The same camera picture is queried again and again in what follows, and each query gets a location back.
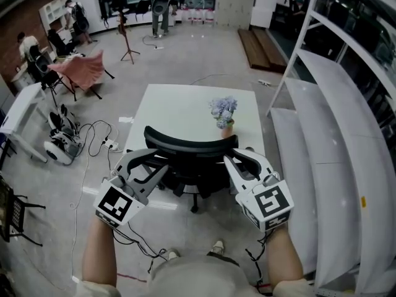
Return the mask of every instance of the person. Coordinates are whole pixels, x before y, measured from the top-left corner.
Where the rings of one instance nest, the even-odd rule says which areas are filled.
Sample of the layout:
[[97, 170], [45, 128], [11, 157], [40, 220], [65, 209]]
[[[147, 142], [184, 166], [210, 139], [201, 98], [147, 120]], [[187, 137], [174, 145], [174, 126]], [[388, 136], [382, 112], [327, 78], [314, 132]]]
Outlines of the person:
[[[176, 11], [178, 9], [178, 2], [176, 0], [169, 0], [168, 7], [166, 8], [165, 12], [162, 13], [162, 23], [161, 29], [163, 30], [163, 34], [167, 35], [169, 33], [169, 6], [172, 7], [172, 15], [176, 15]], [[159, 15], [153, 15], [153, 36], [154, 38], [158, 37], [158, 22], [159, 22]]]
[[[314, 297], [303, 278], [303, 267], [285, 224], [267, 240], [267, 266], [274, 297]], [[168, 251], [168, 261], [152, 273], [145, 297], [258, 297], [234, 260], [225, 257], [224, 241], [218, 240], [207, 256], [180, 257]], [[82, 281], [76, 297], [120, 297], [113, 230], [94, 217], [82, 262]]]
[[27, 37], [24, 32], [20, 32], [17, 36], [19, 44], [20, 60], [22, 62], [27, 61], [27, 71], [35, 80], [39, 82], [41, 80], [41, 74], [36, 67], [36, 57], [40, 55], [40, 45], [38, 40], [34, 36]]
[[66, 29], [70, 28], [70, 22], [72, 22], [73, 30], [75, 35], [79, 38], [80, 43], [92, 43], [92, 39], [89, 36], [88, 28], [89, 22], [85, 17], [85, 9], [81, 2], [73, 2], [67, 0], [65, 3], [66, 7]]

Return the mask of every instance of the pink fabric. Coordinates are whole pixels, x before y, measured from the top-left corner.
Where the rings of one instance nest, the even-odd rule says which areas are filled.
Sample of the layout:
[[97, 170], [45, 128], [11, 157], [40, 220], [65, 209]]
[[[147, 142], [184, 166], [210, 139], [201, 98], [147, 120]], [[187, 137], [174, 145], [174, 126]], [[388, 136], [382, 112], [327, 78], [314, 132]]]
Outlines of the pink fabric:
[[103, 50], [93, 57], [73, 57], [62, 64], [48, 65], [50, 69], [70, 78], [82, 90], [89, 89], [105, 71]]

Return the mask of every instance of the white table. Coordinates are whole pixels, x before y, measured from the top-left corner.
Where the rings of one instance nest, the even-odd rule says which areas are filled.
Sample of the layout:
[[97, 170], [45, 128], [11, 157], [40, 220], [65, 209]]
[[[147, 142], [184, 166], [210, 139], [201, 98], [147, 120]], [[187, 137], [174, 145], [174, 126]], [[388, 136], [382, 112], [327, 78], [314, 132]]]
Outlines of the white table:
[[146, 126], [182, 140], [221, 140], [221, 130], [210, 114], [209, 102], [214, 98], [227, 96], [233, 96], [238, 101], [233, 115], [233, 134], [238, 136], [239, 147], [252, 147], [255, 152], [265, 155], [254, 92], [206, 86], [156, 84], [147, 86], [129, 131], [124, 153], [127, 150], [147, 148], [143, 135]]
[[14, 104], [11, 106], [0, 127], [0, 133], [4, 133], [10, 139], [14, 139], [28, 152], [39, 158], [43, 162], [47, 162], [47, 158], [37, 152], [22, 136], [21, 133], [27, 124], [29, 117], [34, 111], [37, 111], [44, 120], [47, 115], [39, 108], [38, 104], [42, 101], [46, 102], [46, 96], [41, 89], [41, 84], [37, 83], [22, 89]]

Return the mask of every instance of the gray floor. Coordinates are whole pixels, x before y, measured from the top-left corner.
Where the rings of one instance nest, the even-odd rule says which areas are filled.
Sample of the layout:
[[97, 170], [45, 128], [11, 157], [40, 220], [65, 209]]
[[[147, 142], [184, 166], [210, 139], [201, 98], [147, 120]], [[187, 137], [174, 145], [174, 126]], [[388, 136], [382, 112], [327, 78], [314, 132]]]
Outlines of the gray floor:
[[[282, 76], [250, 69], [236, 31], [178, 25], [171, 28], [169, 36], [155, 40], [158, 46], [164, 47], [162, 50], [143, 45], [142, 37], [150, 32], [149, 26], [128, 31], [133, 49], [141, 52], [141, 55], [134, 54], [134, 65], [130, 61], [119, 61], [126, 52], [121, 35], [109, 32], [95, 36], [99, 42], [94, 47], [86, 46], [83, 51], [94, 54], [103, 49], [105, 67], [116, 78], [111, 80], [107, 77], [96, 87], [102, 100], [91, 92], [78, 90], [77, 102], [74, 103], [72, 95], [59, 86], [57, 101], [65, 103], [81, 124], [98, 119], [114, 124], [119, 129], [117, 142], [122, 148], [131, 125], [118, 123], [118, 118], [136, 114], [147, 84], [190, 84], [210, 74], [231, 74], [211, 76], [196, 84], [255, 91], [265, 151], [273, 167], [281, 171], [272, 122], [265, 117], [265, 110]], [[267, 80], [273, 87], [259, 85], [257, 79]], [[286, 90], [281, 93], [277, 106], [292, 106]], [[104, 125], [97, 128], [99, 137], [103, 138], [106, 131]], [[24, 135], [43, 153], [42, 143], [48, 134], [48, 125], [40, 116], [33, 115]], [[93, 141], [92, 153], [98, 150], [99, 144], [99, 140]], [[72, 296], [75, 291], [75, 283], [71, 280], [72, 265], [74, 276], [80, 278], [82, 254], [93, 215], [95, 196], [92, 193], [97, 191], [102, 177], [109, 173], [106, 150], [90, 158], [84, 186], [85, 152], [71, 166], [61, 166], [52, 160], [44, 164], [31, 159], [21, 148], [17, 151], [18, 155], [6, 159], [2, 172], [16, 193], [28, 196], [29, 202], [47, 206], [46, 210], [28, 210], [25, 215], [26, 234], [44, 246], [34, 246], [22, 238], [11, 239], [9, 244], [0, 241], [1, 262], [12, 271], [15, 289], [20, 296]], [[119, 156], [110, 154], [113, 166]], [[76, 244], [71, 259], [76, 213], [71, 210], [71, 203], [76, 204], [81, 194]], [[154, 190], [150, 198], [176, 206], [174, 210], [147, 207], [132, 221], [133, 229], [143, 235], [155, 250], [174, 247], [183, 255], [205, 254], [213, 241], [220, 237], [226, 241], [227, 255], [236, 259], [251, 283], [255, 283], [256, 268], [244, 249], [257, 252], [260, 247], [256, 240], [261, 234], [242, 216], [240, 207], [228, 191], [199, 200], [200, 212], [195, 215], [189, 211], [192, 205], [190, 195], [177, 198], [170, 191]], [[129, 229], [123, 231], [132, 236]], [[116, 244], [116, 251], [119, 273], [147, 278], [151, 259], [143, 256], [137, 246]], [[265, 273], [265, 258], [260, 264]], [[129, 278], [119, 277], [118, 286], [124, 296], [137, 296], [145, 290], [144, 283]]]

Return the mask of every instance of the white shelf board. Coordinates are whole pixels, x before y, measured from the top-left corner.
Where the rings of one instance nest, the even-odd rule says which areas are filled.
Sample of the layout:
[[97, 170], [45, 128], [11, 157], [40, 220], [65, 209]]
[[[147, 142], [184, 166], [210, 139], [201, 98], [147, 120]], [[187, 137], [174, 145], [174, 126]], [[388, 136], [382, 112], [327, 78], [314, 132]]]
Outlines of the white shelf board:
[[351, 49], [353, 49], [353, 51], [355, 51], [357, 55], [360, 56], [360, 58], [371, 68], [373, 73], [383, 84], [393, 101], [396, 101], [396, 75], [392, 75], [391, 72], [385, 71], [385, 69], [369, 52], [367, 52], [353, 37], [342, 30], [338, 25], [335, 25], [328, 18], [315, 11], [312, 11], [311, 15], [333, 31], [334, 34], [338, 35]]
[[303, 264], [304, 274], [307, 274], [316, 270], [317, 264], [317, 215], [312, 168], [296, 112], [272, 108], [271, 117], [283, 175], [295, 203], [289, 234]]
[[360, 218], [355, 177], [332, 110], [316, 84], [285, 79], [311, 159], [318, 215], [315, 287], [359, 261]]
[[312, 149], [314, 163], [345, 163], [348, 155], [340, 128], [319, 87], [286, 78], [285, 83], [298, 112], [301, 127]]
[[396, 1], [394, 0], [362, 0], [386, 22], [396, 26]]
[[361, 214], [361, 261], [355, 293], [364, 293], [396, 255], [395, 170], [374, 115], [341, 65], [301, 49], [298, 56], [332, 109], [355, 174]]

